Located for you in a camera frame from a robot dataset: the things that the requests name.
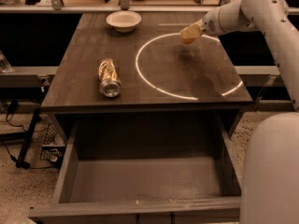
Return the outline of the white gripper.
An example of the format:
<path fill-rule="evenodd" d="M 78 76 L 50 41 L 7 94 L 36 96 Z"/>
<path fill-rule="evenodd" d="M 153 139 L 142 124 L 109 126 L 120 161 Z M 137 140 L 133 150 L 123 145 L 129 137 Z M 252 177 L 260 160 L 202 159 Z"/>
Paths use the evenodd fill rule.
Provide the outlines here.
<path fill-rule="evenodd" d="M 198 38 L 203 31 L 210 36 L 223 35 L 221 28 L 221 8 L 217 7 L 208 11 L 201 21 L 197 21 L 180 31 L 180 38 Z"/>

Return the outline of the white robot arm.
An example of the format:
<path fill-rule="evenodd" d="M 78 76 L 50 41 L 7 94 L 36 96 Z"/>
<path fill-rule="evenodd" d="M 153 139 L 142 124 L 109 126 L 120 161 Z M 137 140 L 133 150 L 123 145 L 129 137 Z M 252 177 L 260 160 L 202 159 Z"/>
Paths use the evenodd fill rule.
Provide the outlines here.
<path fill-rule="evenodd" d="M 262 121 L 247 144 L 240 224 L 299 224 L 299 32 L 285 0 L 238 0 L 214 8 L 180 31 L 189 44 L 204 34 L 258 30 L 272 54 L 292 106 Z"/>

